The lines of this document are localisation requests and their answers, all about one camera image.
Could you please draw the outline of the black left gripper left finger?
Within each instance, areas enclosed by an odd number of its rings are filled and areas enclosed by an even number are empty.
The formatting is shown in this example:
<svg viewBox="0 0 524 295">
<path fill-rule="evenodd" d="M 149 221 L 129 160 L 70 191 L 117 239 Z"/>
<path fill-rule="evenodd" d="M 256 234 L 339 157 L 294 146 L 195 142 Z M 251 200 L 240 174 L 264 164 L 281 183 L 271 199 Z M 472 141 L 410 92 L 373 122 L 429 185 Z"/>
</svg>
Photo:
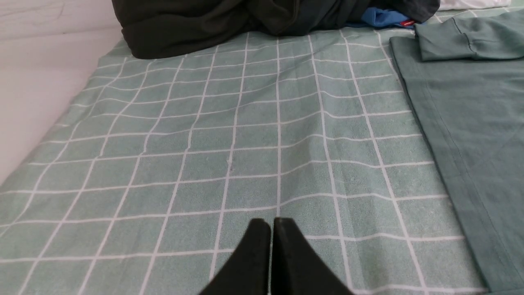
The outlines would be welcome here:
<svg viewBox="0 0 524 295">
<path fill-rule="evenodd" d="M 228 260 L 201 295 L 267 295 L 271 229 L 261 219 L 250 220 Z"/>
</svg>

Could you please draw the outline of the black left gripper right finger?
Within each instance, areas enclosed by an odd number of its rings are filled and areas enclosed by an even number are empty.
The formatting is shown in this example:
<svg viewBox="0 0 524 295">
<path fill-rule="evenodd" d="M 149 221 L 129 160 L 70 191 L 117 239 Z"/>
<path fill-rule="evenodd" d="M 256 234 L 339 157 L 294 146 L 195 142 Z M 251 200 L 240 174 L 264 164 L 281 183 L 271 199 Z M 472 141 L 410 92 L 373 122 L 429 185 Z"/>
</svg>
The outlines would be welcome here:
<svg viewBox="0 0 524 295">
<path fill-rule="evenodd" d="M 272 295 L 351 295 L 352 292 L 314 251 L 291 218 L 273 225 Z"/>
</svg>

